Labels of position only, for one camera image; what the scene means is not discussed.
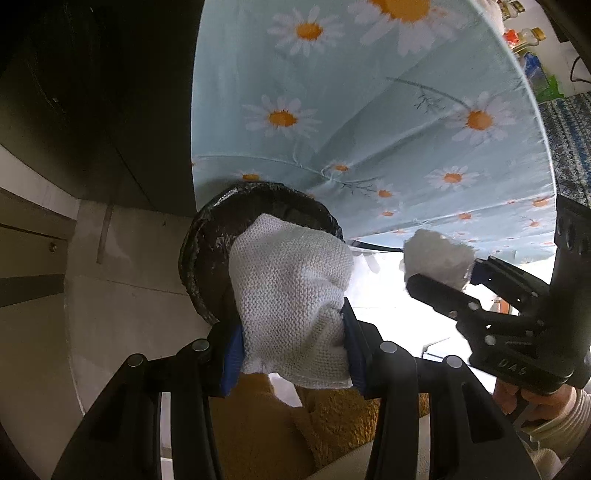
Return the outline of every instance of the patterned fabric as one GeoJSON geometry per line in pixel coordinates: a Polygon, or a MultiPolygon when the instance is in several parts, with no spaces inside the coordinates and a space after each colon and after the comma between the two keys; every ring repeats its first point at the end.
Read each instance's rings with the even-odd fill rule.
{"type": "Polygon", "coordinates": [[[553,253],[555,188],[523,73],[469,0],[206,0],[191,110],[197,206],[269,180],[349,239],[419,228],[553,253]]]}
{"type": "Polygon", "coordinates": [[[562,195],[591,207],[591,93],[540,106],[562,195]]]}

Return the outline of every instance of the human hand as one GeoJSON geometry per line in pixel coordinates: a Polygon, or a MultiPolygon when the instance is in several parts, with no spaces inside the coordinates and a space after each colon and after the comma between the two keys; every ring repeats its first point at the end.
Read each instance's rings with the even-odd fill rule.
{"type": "MultiPolygon", "coordinates": [[[[519,387],[497,380],[492,399],[500,406],[505,415],[512,413],[517,406],[517,392],[519,387]]],[[[527,420],[552,420],[558,417],[567,407],[574,387],[562,385],[552,395],[536,395],[529,390],[522,389],[523,399],[538,405],[528,416],[527,420]]]]}

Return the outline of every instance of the glass bottle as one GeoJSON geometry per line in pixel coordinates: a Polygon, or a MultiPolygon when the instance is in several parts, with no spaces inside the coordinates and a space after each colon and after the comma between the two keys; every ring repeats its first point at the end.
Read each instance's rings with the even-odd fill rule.
{"type": "Polygon", "coordinates": [[[516,18],[517,15],[525,12],[524,6],[517,0],[513,0],[512,2],[499,2],[499,8],[503,15],[503,22],[510,18],[516,18]]]}
{"type": "Polygon", "coordinates": [[[524,28],[520,32],[507,30],[503,37],[505,37],[505,40],[514,53],[527,47],[535,47],[536,45],[539,45],[541,41],[546,39],[544,31],[538,27],[524,28]]]}

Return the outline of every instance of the silver screw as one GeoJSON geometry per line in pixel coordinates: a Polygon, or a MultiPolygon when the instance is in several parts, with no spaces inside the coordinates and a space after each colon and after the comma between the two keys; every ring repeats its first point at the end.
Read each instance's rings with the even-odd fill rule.
{"type": "Polygon", "coordinates": [[[133,355],[130,355],[129,358],[127,359],[127,364],[130,367],[138,367],[143,362],[144,362],[144,357],[139,353],[134,353],[133,355]]]}
{"type": "Polygon", "coordinates": [[[385,341],[379,344],[379,349],[385,353],[394,353],[398,350],[398,345],[394,342],[385,341]]]}
{"type": "Polygon", "coordinates": [[[205,338],[200,338],[191,344],[191,348],[196,352],[204,352],[209,348],[209,342],[205,338]]]}
{"type": "Polygon", "coordinates": [[[452,368],[460,368],[464,362],[462,362],[460,357],[450,355],[447,357],[446,363],[452,368]]]}

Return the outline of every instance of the blue gripper pad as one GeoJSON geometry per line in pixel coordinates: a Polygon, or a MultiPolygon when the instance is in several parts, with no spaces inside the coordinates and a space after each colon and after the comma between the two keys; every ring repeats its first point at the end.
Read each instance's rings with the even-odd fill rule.
{"type": "Polygon", "coordinates": [[[361,341],[359,336],[361,334],[361,327],[347,297],[345,297],[341,315],[345,324],[345,349],[347,350],[347,359],[349,360],[351,381],[359,393],[365,395],[367,391],[367,382],[365,379],[367,365],[361,345],[359,344],[361,341]]]}
{"type": "Polygon", "coordinates": [[[238,383],[238,376],[244,361],[244,341],[242,325],[238,325],[228,342],[223,359],[223,372],[220,378],[220,392],[225,397],[238,383]]]}

